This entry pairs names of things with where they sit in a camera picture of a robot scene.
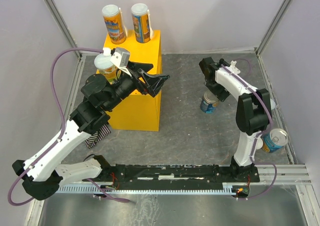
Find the silver top tin can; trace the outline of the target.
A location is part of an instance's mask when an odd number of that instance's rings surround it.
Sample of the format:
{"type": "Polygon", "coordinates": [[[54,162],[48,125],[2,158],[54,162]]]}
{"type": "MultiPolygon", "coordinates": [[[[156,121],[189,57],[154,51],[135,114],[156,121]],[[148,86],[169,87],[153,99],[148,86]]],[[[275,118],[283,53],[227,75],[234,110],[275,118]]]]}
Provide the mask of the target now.
{"type": "Polygon", "coordinates": [[[206,114],[211,114],[215,111],[218,104],[219,99],[210,90],[207,90],[203,94],[200,109],[206,114]]]}

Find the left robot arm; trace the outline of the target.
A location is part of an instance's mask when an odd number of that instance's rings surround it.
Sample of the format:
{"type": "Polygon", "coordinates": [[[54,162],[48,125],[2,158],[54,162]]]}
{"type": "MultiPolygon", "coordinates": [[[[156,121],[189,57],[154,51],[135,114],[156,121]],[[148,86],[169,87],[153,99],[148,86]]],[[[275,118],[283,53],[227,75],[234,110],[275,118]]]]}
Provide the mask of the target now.
{"type": "Polygon", "coordinates": [[[87,78],[81,92],[83,101],[70,114],[55,138],[39,151],[34,158],[17,160],[12,167],[20,179],[26,193],[37,200],[52,196],[61,186],[97,178],[105,181],[110,177],[109,163],[98,155],[76,164],[61,162],[82,142],[96,132],[105,129],[112,111],[134,90],[143,95],[155,97],[161,90],[167,74],[148,74],[151,64],[129,62],[128,73],[122,73],[114,83],[102,74],[87,78]]]}

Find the yellow shelf cabinet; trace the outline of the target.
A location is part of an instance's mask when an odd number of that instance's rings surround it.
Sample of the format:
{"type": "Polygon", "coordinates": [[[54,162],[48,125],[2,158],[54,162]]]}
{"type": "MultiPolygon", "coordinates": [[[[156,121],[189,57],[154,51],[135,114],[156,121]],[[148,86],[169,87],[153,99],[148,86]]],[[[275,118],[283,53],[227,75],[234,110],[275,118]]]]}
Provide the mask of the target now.
{"type": "MultiPolygon", "coordinates": [[[[139,63],[153,64],[149,74],[161,74],[162,68],[162,47],[161,32],[154,31],[154,38],[147,43],[139,43],[136,40],[133,30],[128,32],[128,37],[119,47],[130,52],[129,60],[139,63]]],[[[138,130],[158,131],[160,125],[161,97],[142,95],[137,90],[133,91],[127,98],[118,104],[110,116],[109,124],[112,129],[117,130],[138,130]]]]}

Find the blue orange can with spoon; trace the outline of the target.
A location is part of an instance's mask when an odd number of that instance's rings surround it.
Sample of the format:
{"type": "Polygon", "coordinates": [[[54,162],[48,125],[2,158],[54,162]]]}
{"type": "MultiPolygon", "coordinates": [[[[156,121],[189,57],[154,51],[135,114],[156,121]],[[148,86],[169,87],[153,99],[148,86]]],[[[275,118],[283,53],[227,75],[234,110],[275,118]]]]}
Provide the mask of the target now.
{"type": "Polygon", "coordinates": [[[135,38],[139,43],[147,43],[154,38],[151,26],[151,13],[148,6],[143,3],[131,7],[131,15],[135,38]]]}

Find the green label can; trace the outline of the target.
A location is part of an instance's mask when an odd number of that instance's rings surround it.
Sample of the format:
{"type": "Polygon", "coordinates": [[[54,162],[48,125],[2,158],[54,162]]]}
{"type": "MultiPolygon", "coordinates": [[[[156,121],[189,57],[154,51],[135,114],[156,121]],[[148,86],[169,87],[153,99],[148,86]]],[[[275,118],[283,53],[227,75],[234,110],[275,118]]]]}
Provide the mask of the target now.
{"type": "Polygon", "coordinates": [[[109,83],[113,83],[116,79],[116,67],[111,62],[111,56],[99,54],[94,59],[94,65],[97,71],[102,74],[109,83]]]}

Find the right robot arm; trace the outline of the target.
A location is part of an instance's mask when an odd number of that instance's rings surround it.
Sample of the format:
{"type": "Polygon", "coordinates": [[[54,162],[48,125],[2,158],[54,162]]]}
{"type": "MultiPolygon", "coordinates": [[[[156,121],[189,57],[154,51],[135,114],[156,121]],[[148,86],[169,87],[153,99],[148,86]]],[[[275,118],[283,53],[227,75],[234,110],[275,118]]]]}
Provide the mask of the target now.
{"type": "Polygon", "coordinates": [[[219,169],[234,181],[244,181],[257,176],[255,153],[263,146],[262,135],[272,125],[272,109],[275,107],[267,89],[258,89],[240,76],[236,61],[224,59],[215,62],[211,57],[200,61],[205,85],[221,102],[228,96],[237,101],[235,121],[240,136],[235,154],[229,166],[219,169]]]}

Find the teal blue pull-tab can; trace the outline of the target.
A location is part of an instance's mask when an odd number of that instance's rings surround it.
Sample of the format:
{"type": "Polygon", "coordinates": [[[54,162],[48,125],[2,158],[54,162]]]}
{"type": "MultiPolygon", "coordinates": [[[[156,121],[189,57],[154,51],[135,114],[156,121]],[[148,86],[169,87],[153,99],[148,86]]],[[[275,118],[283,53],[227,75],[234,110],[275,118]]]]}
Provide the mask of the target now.
{"type": "Polygon", "coordinates": [[[281,149],[289,142],[288,133],[281,128],[272,129],[268,134],[264,135],[262,139],[262,149],[268,153],[273,153],[281,149]]]}

